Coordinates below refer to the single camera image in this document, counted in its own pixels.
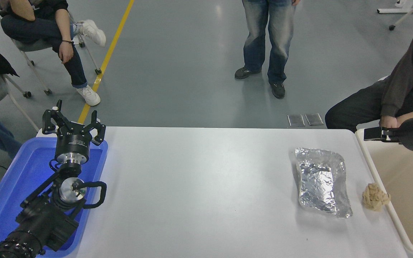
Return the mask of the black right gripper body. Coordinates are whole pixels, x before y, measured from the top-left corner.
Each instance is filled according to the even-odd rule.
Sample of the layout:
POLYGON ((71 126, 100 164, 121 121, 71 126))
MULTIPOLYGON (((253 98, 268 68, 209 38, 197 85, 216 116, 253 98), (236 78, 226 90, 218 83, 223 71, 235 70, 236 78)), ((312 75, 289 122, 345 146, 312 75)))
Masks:
POLYGON ((413 151, 413 118, 405 120, 400 125, 398 139, 408 150, 413 151))

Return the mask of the person's hand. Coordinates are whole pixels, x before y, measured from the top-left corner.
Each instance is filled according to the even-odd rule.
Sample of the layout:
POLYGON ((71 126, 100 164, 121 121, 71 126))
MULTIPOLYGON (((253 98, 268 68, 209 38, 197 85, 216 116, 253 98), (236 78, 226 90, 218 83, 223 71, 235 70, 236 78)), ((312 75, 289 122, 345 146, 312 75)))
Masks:
POLYGON ((400 122, 394 116, 381 116, 380 118, 380 127, 384 128, 398 128, 400 126, 400 122))
POLYGON ((62 64, 68 63, 74 55, 73 44, 71 42, 62 42, 59 46, 58 57, 62 64))

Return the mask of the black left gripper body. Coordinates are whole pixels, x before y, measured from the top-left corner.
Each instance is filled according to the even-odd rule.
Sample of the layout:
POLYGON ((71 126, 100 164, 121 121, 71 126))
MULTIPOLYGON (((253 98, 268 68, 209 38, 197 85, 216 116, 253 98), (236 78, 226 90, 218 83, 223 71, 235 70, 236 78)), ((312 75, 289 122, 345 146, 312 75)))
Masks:
POLYGON ((90 155, 90 133, 59 133, 56 141, 55 157, 67 153, 76 153, 84 157, 90 155))

